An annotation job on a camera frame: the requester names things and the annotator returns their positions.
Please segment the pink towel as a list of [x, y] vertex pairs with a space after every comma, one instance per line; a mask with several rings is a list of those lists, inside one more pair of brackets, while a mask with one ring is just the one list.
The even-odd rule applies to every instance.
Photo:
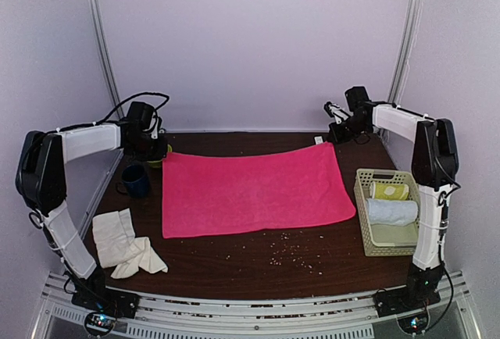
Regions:
[[330, 143], [291, 152], [162, 163], [165, 239], [325, 226], [356, 213]]

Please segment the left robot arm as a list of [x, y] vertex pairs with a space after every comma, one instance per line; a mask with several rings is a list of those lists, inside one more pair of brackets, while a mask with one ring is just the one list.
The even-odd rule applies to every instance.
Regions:
[[125, 117], [27, 133], [16, 171], [16, 189], [30, 209], [30, 221], [66, 267], [82, 298], [96, 311], [113, 302], [101, 266], [84, 245], [66, 203], [66, 164], [99, 152], [122, 150], [141, 162], [167, 155], [157, 107], [132, 102]]

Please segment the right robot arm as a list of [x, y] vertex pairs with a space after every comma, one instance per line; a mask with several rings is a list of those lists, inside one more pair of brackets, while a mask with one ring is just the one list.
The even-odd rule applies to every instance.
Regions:
[[328, 141], [339, 145], [375, 130], [387, 130], [412, 142], [411, 173], [420, 193], [419, 234], [400, 300], [406, 308], [416, 309], [445, 274], [449, 202], [460, 189], [455, 181], [459, 157], [452, 121], [431, 118], [394, 102], [372, 101], [364, 87], [348, 89], [345, 98], [348, 110], [332, 102], [323, 106], [334, 120]]

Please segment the green bowl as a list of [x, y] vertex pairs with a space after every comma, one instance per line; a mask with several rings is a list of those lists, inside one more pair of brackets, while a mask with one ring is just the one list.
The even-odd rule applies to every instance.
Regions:
[[173, 148], [170, 144], [167, 145], [167, 151], [166, 154], [161, 158], [157, 160], [149, 160], [147, 161], [147, 164], [149, 165], [150, 168], [152, 169], [161, 169], [163, 166], [163, 160], [168, 156], [173, 151]]

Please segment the dark blue mug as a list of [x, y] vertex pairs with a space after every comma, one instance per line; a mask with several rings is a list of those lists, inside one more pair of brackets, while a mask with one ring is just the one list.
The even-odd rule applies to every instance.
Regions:
[[148, 174], [143, 165], [129, 165], [121, 173], [115, 185], [116, 192], [131, 198], [146, 198], [151, 186]]

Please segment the yellow rolled towel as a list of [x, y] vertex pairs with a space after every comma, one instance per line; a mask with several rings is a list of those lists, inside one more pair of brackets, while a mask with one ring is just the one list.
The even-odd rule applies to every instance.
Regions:
[[372, 199], [405, 201], [409, 196], [409, 185], [386, 184], [374, 181], [369, 186], [369, 194]]

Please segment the light blue rolled towel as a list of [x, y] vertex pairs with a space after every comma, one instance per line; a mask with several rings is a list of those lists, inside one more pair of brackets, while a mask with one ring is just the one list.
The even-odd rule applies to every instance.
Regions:
[[403, 227], [414, 223], [418, 216], [418, 205], [414, 201], [388, 201], [368, 198], [368, 218], [373, 225]]

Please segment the white crumpled towel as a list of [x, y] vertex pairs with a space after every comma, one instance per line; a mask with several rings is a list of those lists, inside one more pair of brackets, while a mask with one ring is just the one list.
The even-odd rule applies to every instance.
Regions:
[[127, 279], [140, 269], [150, 274], [167, 273], [148, 237], [137, 237], [129, 209], [107, 212], [92, 220], [92, 234], [103, 269], [114, 268], [111, 277]]

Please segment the beige plastic basket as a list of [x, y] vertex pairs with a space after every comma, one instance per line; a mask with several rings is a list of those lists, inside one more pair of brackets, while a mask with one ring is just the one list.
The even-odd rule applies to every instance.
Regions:
[[358, 169], [354, 193], [365, 256], [412, 255], [420, 215], [413, 175], [401, 170]]

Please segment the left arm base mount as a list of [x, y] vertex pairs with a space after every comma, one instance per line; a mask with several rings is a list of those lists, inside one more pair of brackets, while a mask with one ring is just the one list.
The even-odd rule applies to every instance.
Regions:
[[105, 296], [82, 287], [77, 288], [71, 298], [73, 305], [85, 308], [84, 329], [92, 337], [110, 334], [120, 319], [133, 319], [136, 316], [140, 296], [138, 294], [105, 288]]

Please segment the right aluminium frame post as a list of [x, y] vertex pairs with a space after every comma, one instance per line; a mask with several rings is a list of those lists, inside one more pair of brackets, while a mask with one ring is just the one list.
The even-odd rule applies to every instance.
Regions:
[[392, 103], [398, 104], [402, 98], [406, 77], [409, 72], [409, 59], [420, 22], [422, 1], [408, 0], [398, 58], [387, 97], [388, 101]]

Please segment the aluminium frame post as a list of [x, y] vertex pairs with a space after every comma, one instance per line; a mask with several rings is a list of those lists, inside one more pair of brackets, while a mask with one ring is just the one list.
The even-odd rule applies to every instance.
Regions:
[[87, 0], [91, 12], [91, 19], [93, 23], [95, 40], [98, 46], [98, 56], [102, 67], [102, 72], [105, 79], [105, 85], [111, 99], [113, 106], [117, 107], [117, 114], [123, 115], [123, 108], [119, 105], [121, 99], [116, 86], [116, 79], [113, 72], [109, 50], [105, 39], [105, 31], [102, 22], [102, 15], [99, 7], [98, 0]]
[[406, 77], [409, 72], [409, 59], [420, 22], [422, 1], [408, 0], [398, 58], [387, 97], [388, 101], [392, 103], [398, 104], [402, 98]]

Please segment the left aluminium frame post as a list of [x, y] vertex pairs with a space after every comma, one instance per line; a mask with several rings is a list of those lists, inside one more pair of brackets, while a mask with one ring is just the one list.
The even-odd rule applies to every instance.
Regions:
[[109, 50], [105, 39], [105, 31], [102, 22], [102, 15], [99, 7], [98, 0], [87, 0], [91, 12], [91, 19], [93, 23], [95, 40], [98, 46], [98, 56], [102, 67], [102, 72], [105, 79], [105, 85], [111, 99], [113, 106], [117, 107], [117, 114], [123, 115], [123, 108], [119, 105], [121, 99], [116, 86], [116, 79], [113, 72]]

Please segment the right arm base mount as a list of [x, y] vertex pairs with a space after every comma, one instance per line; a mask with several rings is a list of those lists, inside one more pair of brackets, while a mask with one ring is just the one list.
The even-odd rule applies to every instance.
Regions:
[[440, 301], [436, 291], [432, 291], [429, 297], [411, 300], [407, 287], [380, 289], [373, 295], [378, 317], [395, 316], [398, 328], [414, 337], [424, 334], [430, 327], [429, 308]]

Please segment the aluminium front rail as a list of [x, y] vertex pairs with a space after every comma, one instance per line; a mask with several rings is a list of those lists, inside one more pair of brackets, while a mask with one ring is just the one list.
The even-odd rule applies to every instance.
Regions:
[[441, 301], [379, 316], [375, 291], [284, 300], [214, 300], [141, 293], [136, 315], [112, 322], [107, 338], [411, 338], [403, 324], [426, 317], [424, 338], [482, 338], [462, 273], [439, 284]]

